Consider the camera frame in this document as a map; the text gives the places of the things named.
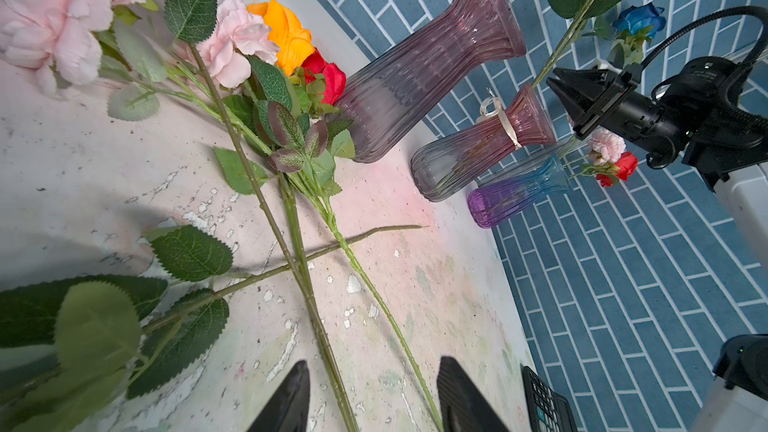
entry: blue brick wall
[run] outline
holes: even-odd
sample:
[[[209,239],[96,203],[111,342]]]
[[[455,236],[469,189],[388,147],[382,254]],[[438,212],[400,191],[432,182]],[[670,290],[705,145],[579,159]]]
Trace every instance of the blue brick wall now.
[[[440,14],[450,0],[318,0],[371,59]],[[671,34],[727,6],[768,0],[653,1]],[[568,24],[546,0],[512,0],[528,54],[486,63],[429,112],[437,137],[470,127],[490,87],[509,104],[548,58]],[[644,73],[643,92],[693,57],[736,54],[760,33],[754,19],[725,19],[678,40]],[[560,62],[589,68],[610,44],[582,39]],[[559,136],[565,112],[546,86],[538,93]],[[742,107],[768,115],[768,66],[760,64]],[[639,149],[630,146],[638,157]],[[521,150],[494,166],[498,172]],[[722,343],[767,332],[768,275],[733,219],[698,175],[680,164],[662,171],[644,161],[629,181],[603,189],[578,180],[493,231],[536,369],[567,396],[580,430],[685,430],[712,383]]]

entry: calculator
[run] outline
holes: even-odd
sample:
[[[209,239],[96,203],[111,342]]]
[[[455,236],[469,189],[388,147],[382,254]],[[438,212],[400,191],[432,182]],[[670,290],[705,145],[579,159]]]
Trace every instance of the calculator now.
[[[528,366],[523,366],[523,388],[532,432],[576,432],[568,399],[549,388]]]

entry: blue rose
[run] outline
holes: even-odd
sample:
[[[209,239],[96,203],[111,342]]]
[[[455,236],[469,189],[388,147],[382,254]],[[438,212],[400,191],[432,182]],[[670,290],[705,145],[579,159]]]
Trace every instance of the blue rose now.
[[[664,30],[667,26],[667,19],[661,16],[663,13],[663,7],[656,7],[651,2],[642,7],[631,6],[621,11],[619,18],[614,20],[613,26],[617,34],[628,30],[631,35],[637,34],[648,26],[653,26],[654,28],[646,34],[653,39],[658,31]]]

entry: pink flower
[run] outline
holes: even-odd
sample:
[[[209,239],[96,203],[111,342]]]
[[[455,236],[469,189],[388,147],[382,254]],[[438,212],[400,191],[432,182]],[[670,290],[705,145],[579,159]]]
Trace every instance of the pink flower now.
[[[592,152],[589,158],[596,166],[603,166],[608,162],[615,163],[627,149],[627,144],[621,136],[603,127],[592,132],[591,145]]]
[[[208,72],[222,86],[234,88],[250,77],[248,59],[237,50],[267,63],[277,62],[280,48],[268,38],[272,28],[264,24],[262,16],[248,12],[243,2],[225,0],[219,5],[216,20],[214,34],[197,44],[197,50]]]
[[[142,0],[0,0],[0,58],[36,69],[43,91],[56,92],[53,67],[73,84],[92,82],[101,47],[91,32],[112,23],[112,5]]]

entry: orange flower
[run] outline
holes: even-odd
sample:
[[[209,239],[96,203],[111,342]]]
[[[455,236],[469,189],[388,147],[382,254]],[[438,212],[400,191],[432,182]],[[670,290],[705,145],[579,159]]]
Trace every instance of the orange flower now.
[[[315,52],[315,47],[312,46],[312,33],[303,29],[296,15],[280,5],[277,0],[251,4],[247,9],[254,15],[264,17],[264,23],[272,27],[270,40],[280,46],[277,65],[286,75],[293,74],[304,59]]]

